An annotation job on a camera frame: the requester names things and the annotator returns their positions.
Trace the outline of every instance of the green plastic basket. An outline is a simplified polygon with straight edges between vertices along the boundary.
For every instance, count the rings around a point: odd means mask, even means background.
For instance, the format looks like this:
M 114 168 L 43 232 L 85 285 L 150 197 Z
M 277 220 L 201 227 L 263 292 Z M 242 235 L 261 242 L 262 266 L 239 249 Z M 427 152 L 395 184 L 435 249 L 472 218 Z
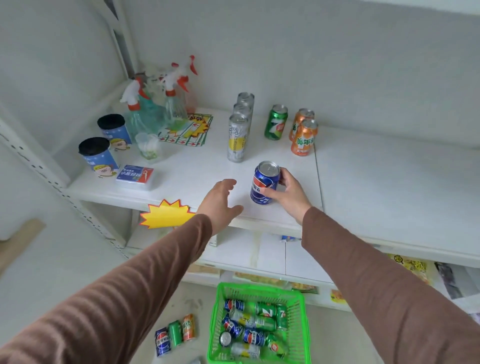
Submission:
M 297 291 L 280 288 L 238 283 L 220 283 L 216 291 L 216 302 L 210 321 L 210 342 L 208 344 L 208 362 L 211 364 L 227 363 L 259 363 L 259 360 L 248 358 L 232 358 L 229 350 L 219 343 L 220 333 L 224 331 L 222 319 L 227 313 L 223 305 L 226 299 L 236 298 L 250 302 L 282 303 L 287 306 L 288 330 L 284 337 L 288 346 L 288 355 L 280 359 L 268 349 L 263 349 L 263 363 L 268 364 L 311 364 L 310 330 L 308 327 L 305 300 Z

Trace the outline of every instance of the label on box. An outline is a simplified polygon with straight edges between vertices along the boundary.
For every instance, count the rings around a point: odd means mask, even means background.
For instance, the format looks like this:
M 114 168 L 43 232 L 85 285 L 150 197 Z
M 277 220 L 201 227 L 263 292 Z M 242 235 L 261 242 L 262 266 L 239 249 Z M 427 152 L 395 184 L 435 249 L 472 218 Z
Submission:
M 145 184 L 153 173 L 153 168 L 127 164 L 121 170 L 117 180 Z

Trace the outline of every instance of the hand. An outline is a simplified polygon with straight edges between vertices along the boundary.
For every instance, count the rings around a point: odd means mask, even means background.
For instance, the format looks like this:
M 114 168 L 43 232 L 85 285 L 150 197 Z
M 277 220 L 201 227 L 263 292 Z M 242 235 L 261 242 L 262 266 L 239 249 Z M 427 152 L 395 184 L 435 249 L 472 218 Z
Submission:
M 212 222 L 212 236 L 226 228 L 243 211 L 242 205 L 228 207 L 227 197 L 236 183 L 232 179 L 217 182 L 198 207 L 197 214 L 207 215 Z
M 286 168 L 280 168 L 280 184 L 286 186 L 285 192 L 275 191 L 272 188 L 260 188 L 260 193 L 277 200 L 285 211 L 301 225 L 303 216 L 312 207 L 300 182 Z

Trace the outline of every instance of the orange soda can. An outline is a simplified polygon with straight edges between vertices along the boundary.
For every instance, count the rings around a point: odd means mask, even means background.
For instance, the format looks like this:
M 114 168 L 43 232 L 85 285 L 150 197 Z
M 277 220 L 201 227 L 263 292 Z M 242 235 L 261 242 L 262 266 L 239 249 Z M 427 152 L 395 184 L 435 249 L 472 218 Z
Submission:
M 318 133 L 318 123 L 315 119 L 304 119 L 295 134 L 291 151 L 297 156 L 306 156 L 313 148 L 313 141 Z
M 197 337 L 197 333 L 195 332 L 195 320 L 193 318 L 193 314 L 188 314 L 183 318 L 181 328 L 183 332 L 183 341 L 192 340 Z
M 297 129 L 304 119 L 315 119 L 315 112 L 310 109 L 300 109 L 297 111 L 295 114 L 295 119 L 293 120 L 292 130 L 290 130 L 290 134 L 288 135 L 288 138 L 291 141 L 295 139 Z

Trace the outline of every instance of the person's left hand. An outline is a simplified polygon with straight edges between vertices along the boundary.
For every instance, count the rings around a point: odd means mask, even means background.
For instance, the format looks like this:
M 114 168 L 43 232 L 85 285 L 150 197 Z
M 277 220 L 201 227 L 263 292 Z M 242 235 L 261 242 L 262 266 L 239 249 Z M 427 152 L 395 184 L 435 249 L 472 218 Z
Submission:
M 217 182 L 198 207 L 197 214 L 207 215 L 212 222 L 212 236 L 226 228 L 243 211 L 242 205 L 228 207 L 227 198 L 236 183 L 233 179 Z

